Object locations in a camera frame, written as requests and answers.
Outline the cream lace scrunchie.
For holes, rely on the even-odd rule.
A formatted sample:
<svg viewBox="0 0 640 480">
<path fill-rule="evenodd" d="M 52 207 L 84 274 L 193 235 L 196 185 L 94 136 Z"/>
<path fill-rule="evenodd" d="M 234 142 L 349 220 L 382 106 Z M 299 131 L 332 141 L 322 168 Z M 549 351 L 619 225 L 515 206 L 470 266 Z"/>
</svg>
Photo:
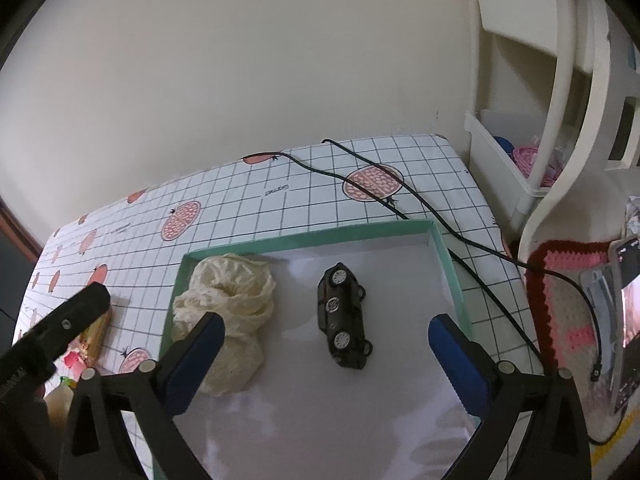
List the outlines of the cream lace scrunchie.
<svg viewBox="0 0 640 480">
<path fill-rule="evenodd" d="M 225 396 L 243 390 L 265 361 L 259 330 L 273 315 L 276 280 L 269 264 L 235 254 L 211 256 L 194 268 L 189 286 L 172 303 L 174 341 L 186 338 L 208 312 L 224 321 L 224 343 L 200 385 Z"/>
</svg>

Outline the grey phone stand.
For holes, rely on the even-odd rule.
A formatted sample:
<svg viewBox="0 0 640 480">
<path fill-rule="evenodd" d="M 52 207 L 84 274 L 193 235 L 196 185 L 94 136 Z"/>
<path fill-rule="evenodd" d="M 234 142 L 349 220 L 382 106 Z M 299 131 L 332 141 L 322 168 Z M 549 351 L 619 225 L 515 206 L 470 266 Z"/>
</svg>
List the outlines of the grey phone stand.
<svg viewBox="0 0 640 480">
<path fill-rule="evenodd" d="M 605 385 L 611 388 L 617 341 L 617 313 L 611 266 L 605 263 L 585 270 L 580 274 L 580 284 L 596 312 L 602 342 L 602 377 Z"/>
</svg>

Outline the black toy car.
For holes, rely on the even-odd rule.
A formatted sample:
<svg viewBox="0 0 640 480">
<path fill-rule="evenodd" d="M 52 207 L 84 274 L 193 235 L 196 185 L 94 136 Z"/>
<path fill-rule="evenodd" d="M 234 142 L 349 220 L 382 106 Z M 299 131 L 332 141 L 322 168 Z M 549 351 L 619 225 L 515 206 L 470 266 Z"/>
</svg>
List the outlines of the black toy car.
<svg viewBox="0 0 640 480">
<path fill-rule="evenodd" d="M 362 302 L 366 290 L 344 263 L 322 275 L 317 288 L 317 321 L 332 359 L 340 367 L 363 370 L 373 350 L 364 333 Z"/>
</svg>

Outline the dark wooden cabinet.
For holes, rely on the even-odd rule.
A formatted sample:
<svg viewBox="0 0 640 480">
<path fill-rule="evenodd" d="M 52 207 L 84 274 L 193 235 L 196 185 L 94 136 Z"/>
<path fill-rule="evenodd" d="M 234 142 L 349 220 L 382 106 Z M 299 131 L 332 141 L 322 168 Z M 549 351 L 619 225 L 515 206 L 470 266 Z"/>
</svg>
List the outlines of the dark wooden cabinet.
<svg viewBox="0 0 640 480">
<path fill-rule="evenodd" d="M 24 293 L 42 247 L 5 202 L 1 202 L 0 210 L 1 350 L 4 351 L 12 344 Z"/>
</svg>

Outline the yellow rice cracker packet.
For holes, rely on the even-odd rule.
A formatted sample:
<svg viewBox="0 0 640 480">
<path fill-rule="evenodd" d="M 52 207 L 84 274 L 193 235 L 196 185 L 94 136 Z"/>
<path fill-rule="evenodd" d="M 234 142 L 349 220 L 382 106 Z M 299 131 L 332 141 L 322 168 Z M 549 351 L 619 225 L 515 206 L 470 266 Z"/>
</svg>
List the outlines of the yellow rice cracker packet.
<svg viewBox="0 0 640 480">
<path fill-rule="evenodd" d="M 86 364 L 99 359 L 103 339 L 112 317 L 112 309 L 108 308 L 96 321 L 86 328 L 74 341 L 75 350 Z"/>
</svg>

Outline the white paper flower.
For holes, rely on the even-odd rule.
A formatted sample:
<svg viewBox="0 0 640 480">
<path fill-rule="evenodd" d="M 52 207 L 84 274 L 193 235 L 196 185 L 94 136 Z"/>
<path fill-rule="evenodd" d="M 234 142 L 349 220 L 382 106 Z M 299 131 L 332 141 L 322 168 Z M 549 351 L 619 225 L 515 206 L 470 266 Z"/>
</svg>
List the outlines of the white paper flower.
<svg viewBox="0 0 640 480">
<path fill-rule="evenodd" d="M 640 236 L 640 197 L 630 196 L 625 208 L 624 237 Z"/>
</svg>

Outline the smartphone on stand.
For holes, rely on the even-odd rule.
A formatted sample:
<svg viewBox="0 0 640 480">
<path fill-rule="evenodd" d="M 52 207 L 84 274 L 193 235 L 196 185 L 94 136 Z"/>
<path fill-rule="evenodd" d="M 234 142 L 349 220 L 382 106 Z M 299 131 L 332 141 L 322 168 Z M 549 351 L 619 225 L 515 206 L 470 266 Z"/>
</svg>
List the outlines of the smartphone on stand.
<svg viewBox="0 0 640 480">
<path fill-rule="evenodd" d="M 608 253 L 616 316 L 612 408 L 618 412 L 639 388 L 639 237 L 612 243 Z"/>
</svg>

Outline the pomegranate grid tablecloth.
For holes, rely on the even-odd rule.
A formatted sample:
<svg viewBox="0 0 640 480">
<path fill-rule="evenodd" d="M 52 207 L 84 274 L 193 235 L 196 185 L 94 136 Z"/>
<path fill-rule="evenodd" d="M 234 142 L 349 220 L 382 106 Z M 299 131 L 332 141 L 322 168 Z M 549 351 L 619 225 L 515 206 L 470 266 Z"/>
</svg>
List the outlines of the pomegranate grid tablecloth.
<svg viewBox="0 0 640 480">
<path fill-rule="evenodd" d="M 171 286 L 188 252 L 400 214 L 437 222 L 457 255 L 474 333 L 493 356 L 516 356 L 532 370 L 526 344 L 533 321 L 518 269 L 470 170 L 439 136 L 326 141 L 280 157 L 250 155 L 86 214 L 50 236 L 14 332 L 24 334 L 104 268 L 107 285 L 125 299 L 100 354 L 114 370 L 135 348 L 160 346 Z"/>
</svg>

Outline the crocheted pink red mat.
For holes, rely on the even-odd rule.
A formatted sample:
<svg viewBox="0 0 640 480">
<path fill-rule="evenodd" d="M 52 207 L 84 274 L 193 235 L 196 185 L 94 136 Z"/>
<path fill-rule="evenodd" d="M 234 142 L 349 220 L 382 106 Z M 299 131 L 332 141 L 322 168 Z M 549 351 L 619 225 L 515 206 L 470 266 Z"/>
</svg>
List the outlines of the crocheted pink red mat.
<svg viewBox="0 0 640 480">
<path fill-rule="evenodd" d="M 613 414 L 606 380 L 590 380 L 598 346 L 587 304 L 574 287 L 547 274 L 527 271 L 525 290 L 542 362 L 572 372 L 588 432 L 598 441 L 590 446 L 593 478 L 637 479 L 639 466 L 632 461 L 638 457 L 639 395 Z"/>
</svg>

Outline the blue item in shelf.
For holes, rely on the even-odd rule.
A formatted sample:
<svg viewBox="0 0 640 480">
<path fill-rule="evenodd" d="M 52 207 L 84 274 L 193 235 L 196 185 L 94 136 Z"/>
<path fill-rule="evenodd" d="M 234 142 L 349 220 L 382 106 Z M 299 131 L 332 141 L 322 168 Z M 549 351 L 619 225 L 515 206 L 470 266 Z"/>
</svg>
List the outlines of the blue item in shelf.
<svg viewBox="0 0 640 480">
<path fill-rule="evenodd" d="M 497 142 L 500 148 L 502 148 L 503 151 L 506 152 L 508 156 L 513 156 L 514 145 L 508 139 L 504 138 L 503 136 L 494 136 L 494 140 Z"/>
</svg>

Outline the white shelf unit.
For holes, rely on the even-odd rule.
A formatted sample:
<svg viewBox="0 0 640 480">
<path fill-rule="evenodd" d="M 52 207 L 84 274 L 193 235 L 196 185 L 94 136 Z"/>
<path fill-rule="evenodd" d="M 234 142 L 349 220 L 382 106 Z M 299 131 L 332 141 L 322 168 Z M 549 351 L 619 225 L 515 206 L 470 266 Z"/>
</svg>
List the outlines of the white shelf unit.
<svg viewBox="0 0 640 480">
<path fill-rule="evenodd" d="M 470 163 L 504 235 L 521 259 L 621 238 L 639 192 L 638 23 L 620 0 L 468 3 Z"/>
</svg>

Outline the mint green shallow box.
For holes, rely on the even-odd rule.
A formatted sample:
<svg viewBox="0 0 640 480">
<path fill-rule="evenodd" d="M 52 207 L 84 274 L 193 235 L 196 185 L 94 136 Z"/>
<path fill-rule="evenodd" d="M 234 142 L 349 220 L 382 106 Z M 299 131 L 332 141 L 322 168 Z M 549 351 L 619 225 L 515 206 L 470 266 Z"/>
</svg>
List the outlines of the mint green shallow box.
<svg viewBox="0 0 640 480">
<path fill-rule="evenodd" d="M 215 479 L 439 479 L 474 424 L 427 338 L 435 315 L 468 322 L 461 287 L 430 220 L 365 223 L 233 244 L 268 264 L 274 311 L 246 388 L 200 393 L 176 420 Z M 366 290 L 373 350 L 338 366 L 317 323 L 317 287 L 344 263 Z"/>
</svg>

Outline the pink hair roller clip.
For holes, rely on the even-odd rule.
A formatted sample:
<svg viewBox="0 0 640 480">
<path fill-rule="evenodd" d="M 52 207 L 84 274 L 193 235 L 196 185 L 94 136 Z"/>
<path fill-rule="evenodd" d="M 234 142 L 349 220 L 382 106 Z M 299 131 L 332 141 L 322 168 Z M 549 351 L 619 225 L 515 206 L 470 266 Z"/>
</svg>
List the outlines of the pink hair roller clip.
<svg viewBox="0 0 640 480">
<path fill-rule="evenodd" d="M 66 355 L 63 356 L 62 362 L 66 367 L 66 375 L 73 378 L 73 380 L 77 380 L 82 372 L 87 368 L 87 365 L 81 355 L 74 350 L 67 352 Z"/>
</svg>

